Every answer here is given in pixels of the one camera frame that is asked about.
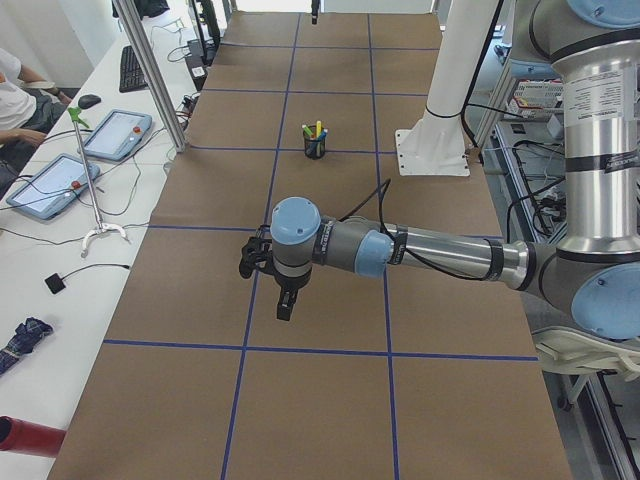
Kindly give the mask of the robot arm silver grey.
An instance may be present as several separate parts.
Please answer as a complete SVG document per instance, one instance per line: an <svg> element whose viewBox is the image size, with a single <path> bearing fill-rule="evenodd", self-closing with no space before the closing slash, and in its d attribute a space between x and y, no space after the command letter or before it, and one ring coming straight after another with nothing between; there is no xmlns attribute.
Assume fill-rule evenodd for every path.
<svg viewBox="0 0 640 480"><path fill-rule="evenodd" d="M422 265L538 296L598 336L639 333L639 5L521 1L515 50L563 82L566 222L555 245L473 239L362 218L323 216L308 199L278 203L270 266L288 320L314 265L379 277Z"/></svg>

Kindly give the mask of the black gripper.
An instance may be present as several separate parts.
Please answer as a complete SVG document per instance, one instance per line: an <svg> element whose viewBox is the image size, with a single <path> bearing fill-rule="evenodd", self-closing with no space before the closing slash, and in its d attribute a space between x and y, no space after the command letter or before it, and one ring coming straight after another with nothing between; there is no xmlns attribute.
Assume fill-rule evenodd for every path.
<svg viewBox="0 0 640 480"><path fill-rule="evenodd" d="M307 270L304 274L293 276L275 270L274 278L280 286L276 318L282 321L290 321L297 301L298 290L309 283L311 270Z"/></svg>

